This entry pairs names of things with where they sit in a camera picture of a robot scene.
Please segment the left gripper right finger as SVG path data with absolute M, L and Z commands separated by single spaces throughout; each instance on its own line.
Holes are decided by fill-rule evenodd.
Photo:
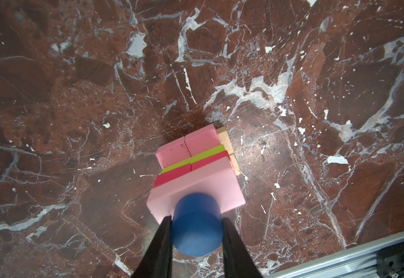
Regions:
M 263 278 L 230 219 L 222 219 L 223 256 L 226 278 Z

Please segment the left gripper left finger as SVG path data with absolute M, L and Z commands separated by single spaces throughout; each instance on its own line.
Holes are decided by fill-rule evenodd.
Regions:
M 145 256 L 132 278 L 170 278 L 172 277 L 173 244 L 171 242 L 172 217 L 165 217 Z

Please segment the blue round disc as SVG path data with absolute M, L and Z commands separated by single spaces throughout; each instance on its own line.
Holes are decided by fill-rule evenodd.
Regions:
M 220 208 L 203 193 L 183 197 L 176 205 L 171 241 L 182 254 L 201 257 L 216 250 L 224 237 Z

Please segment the magenta cube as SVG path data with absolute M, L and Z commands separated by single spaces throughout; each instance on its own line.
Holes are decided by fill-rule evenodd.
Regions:
M 165 172 L 163 174 L 160 174 L 156 178 L 153 187 L 157 188 L 157 187 L 159 187 L 159 186 L 161 186 L 163 184 L 166 184 L 166 183 L 168 183 L 168 182 L 170 182 L 172 180 L 175 180 L 176 178 L 184 176 L 184 175 L 190 173 L 191 169 L 192 169 L 192 165 L 191 164 L 186 164 L 186 165 L 183 165 L 183 166 L 181 166 L 179 168 L 176 168 L 176 169 L 167 171 L 167 172 Z
M 209 158 L 205 158 L 205 159 L 203 159 L 201 161 L 193 163 L 191 171 L 195 171 L 197 169 L 200 169 L 200 168 L 202 168 L 204 166 L 207 166 L 207 165 L 209 165 L 209 164 L 211 164 L 213 162 L 216 162 L 216 161 L 218 161 L 218 160 L 220 160 L 222 158 L 228 158 L 229 159 L 229 154 L 228 154 L 227 151 L 224 151 L 222 153 L 210 156 Z

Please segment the light pink long block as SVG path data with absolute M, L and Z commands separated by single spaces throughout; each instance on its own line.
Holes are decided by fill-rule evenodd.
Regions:
M 215 199 L 221 213 L 246 203 L 230 160 L 224 157 L 154 188 L 146 206 L 160 224 L 165 217 L 174 215 L 183 197 L 192 193 L 203 193 Z

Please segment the natural wood block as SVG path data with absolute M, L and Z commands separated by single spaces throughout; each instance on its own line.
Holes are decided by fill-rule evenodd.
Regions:
M 234 149 L 226 127 L 220 127 L 219 129 L 217 129 L 217 135 L 219 138 L 219 142 L 225 147 L 225 150 L 228 152 L 228 154 L 233 154 Z
M 235 157 L 235 154 L 230 154 L 229 158 L 230 158 L 230 162 L 232 164 L 232 167 L 233 167 L 233 170 L 234 170 L 236 176 L 239 176 L 241 174 L 241 171 L 240 171 L 240 168 L 239 168 L 238 161 L 237 161 L 237 159 Z

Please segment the lime green block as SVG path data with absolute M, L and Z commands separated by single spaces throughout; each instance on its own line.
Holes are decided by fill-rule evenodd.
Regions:
M 185 160 L 183 160 L 181 162 L 178 162 L 178 163 L 176 163 L 174 165 L 171 165 L 171 166 L 163 169 L 161 174 L 167 173 L 168 171 L 172 171 L 172 170 L 177 169 L 179 167 L 182 167 L 182 166 L 184 166 L 186 164 L 193 164 L 195 162 L 201 161 L 201 160 L 203 160 L 205 158 L 209 158 L 210 156 L 222 153 L 224 151 L 226 151 L 224 145 L 219 145 L 217 147 L 214 147 L 214 148 L 211 148 L 211 149 L 209 149 L 207 151 L 204 151 L 204 152 L 202 152 L 200 154 L 192 156 L 192 157 L 190 157 L 188 159 L 185 159 Z

